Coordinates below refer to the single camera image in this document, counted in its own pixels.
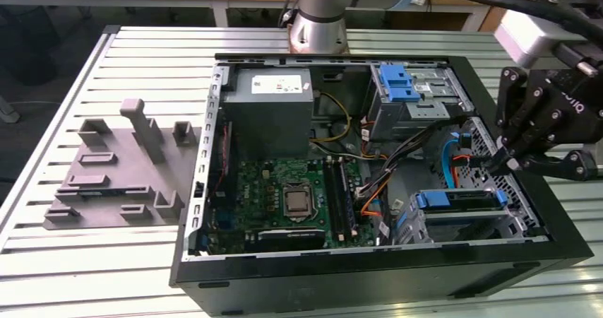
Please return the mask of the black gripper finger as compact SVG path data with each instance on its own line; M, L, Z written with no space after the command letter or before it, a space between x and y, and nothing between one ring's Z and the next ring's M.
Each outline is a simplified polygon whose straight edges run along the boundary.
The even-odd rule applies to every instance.
M530 170L554 159L546 151L554 127L563 118L554 102L552 83L547 71L526 72L516 66L502 70L495 124L500 128L499 148L487 161L492 175L507 175L512 170Z
M572 150L563 158L543 153L519 155L515 150L507 152L519 168L531 174L584 182L599 178L599 168L588 151Z

